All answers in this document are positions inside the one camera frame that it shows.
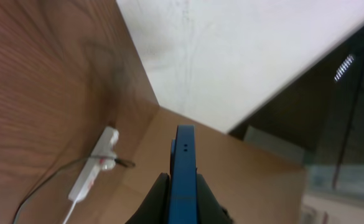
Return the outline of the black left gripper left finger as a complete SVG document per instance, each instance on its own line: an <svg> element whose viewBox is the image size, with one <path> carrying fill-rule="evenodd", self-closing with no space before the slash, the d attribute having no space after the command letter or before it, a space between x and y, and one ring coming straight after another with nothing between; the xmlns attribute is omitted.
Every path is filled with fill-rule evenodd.
<svg viewBox="0 0 364 224"><path fill-rule="evenodd" d="M126 224L163 224L167 218L170 177L160 173L142 204Z"/></svg>

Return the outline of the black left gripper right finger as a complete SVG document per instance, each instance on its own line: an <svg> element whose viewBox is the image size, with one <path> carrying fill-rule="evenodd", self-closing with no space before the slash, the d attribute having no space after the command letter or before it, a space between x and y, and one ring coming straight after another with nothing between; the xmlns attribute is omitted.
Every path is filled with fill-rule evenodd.
<svg viewBox="0 0 364 224"><path fill-rule="evenodd" d="M201 174L197 174L197 203L199 224L233 223L228 211L218 203Z"/></svg>

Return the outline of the blue Galaxy smartphone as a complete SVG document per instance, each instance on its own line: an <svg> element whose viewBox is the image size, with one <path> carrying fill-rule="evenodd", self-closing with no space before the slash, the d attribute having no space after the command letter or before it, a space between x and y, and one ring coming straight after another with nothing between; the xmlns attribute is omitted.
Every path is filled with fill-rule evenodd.
<svg viewBox="0 0 364 224"><path fill-rule="evenodd" d="M171 143L168 224L198 222L195 128L179 125Z"/></svg>

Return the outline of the white charger plug adapter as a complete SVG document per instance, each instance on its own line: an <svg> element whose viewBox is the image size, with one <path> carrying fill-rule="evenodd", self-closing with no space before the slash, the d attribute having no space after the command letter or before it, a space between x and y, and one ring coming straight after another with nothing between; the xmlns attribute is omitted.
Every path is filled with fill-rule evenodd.
<svg viewBox="0 0 364 224"><path fill-rule="evenodd" d="M117 155L113 151L106 151L100 154L100 166L102 171L112 170L116 166Z"/></svg>

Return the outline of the white power strip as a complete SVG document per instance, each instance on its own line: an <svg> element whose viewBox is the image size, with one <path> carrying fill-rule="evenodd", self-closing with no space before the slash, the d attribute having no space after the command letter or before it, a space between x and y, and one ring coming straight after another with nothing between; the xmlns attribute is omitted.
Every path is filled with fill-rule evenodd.
<svg viewBox="0 0 364 224"><path fill-rule="evenodd" d="M102 171L100 166L102 157L100 154L113 151L113 146L118 142L118 139L118 130L109 126L104 129L68 195L69 200L78 203L86 198L98 174Z"/></svg>

